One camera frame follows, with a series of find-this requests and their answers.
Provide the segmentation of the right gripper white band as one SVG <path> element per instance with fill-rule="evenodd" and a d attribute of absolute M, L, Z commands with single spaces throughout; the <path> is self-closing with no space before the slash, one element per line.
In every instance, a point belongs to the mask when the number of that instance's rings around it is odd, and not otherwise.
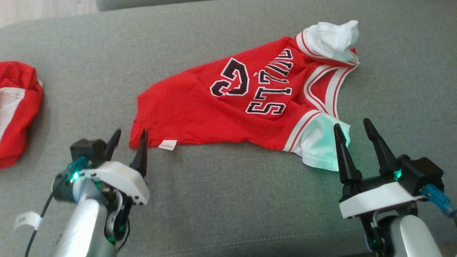
<path fill-rule="evenodd" d="M 375 148 L 380 173 L 378 177 L 367 179 L 363 179 L 355 167 L 340 124 L 333 126 L 338 173 L 343 184 L 339 203 L 343 218 L 353 218 L 424 199 L 421 194 L 413 196 L 405 189 L 406 174 L 400 168 L 400 158 L 395 157 L 371 120 L 364 118 L 363 124 L 367 137 Z"/>

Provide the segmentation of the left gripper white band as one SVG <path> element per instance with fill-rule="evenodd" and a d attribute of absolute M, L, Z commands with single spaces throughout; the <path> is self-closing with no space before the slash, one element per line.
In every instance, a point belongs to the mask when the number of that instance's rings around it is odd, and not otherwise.
<path fill-rule="evenodd" d="M 80 172 L 78 178 L 69 177 L 66 169 L 57 174 L 53 182 L 54 198 L 69 203 L 93 199 L 109 205 L 110 201 L 102 190 L 105 185 L 130 197 L 134 205 L 147 204 L 150 198 L 150 191 L 144 180 L 147 175 L 147 130 L 142 131 L 139 148 L 129 166 L 111 161 L 120 137 L 121 129 L 118 128 L 106 144 L 107 162 L 100 167 L 88 167 Z"/>

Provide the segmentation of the red basketball jersey white trim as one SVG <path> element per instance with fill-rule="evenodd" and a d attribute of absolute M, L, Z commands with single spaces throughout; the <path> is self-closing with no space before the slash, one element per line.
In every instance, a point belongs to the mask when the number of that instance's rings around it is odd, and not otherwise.
<path fill-rule="evenodd" d="M 338 171 L 334 125 L 345 78 L 359 65 L 358 21 L 318 22 L 295 37 L 206 63 L 159 81 L 137 98 L 130 148 L 250 142 Z"/>

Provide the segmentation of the red mesh shorts white band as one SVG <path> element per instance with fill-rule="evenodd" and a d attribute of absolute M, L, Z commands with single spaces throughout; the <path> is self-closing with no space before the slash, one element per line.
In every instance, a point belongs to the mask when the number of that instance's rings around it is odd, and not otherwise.
<path fill-rule="evenodd" d="M 36 69 L 0 62 L 0 169 L 16 164 L 27 148 L 27 130 L 39 112 L 44 87 Z"/>

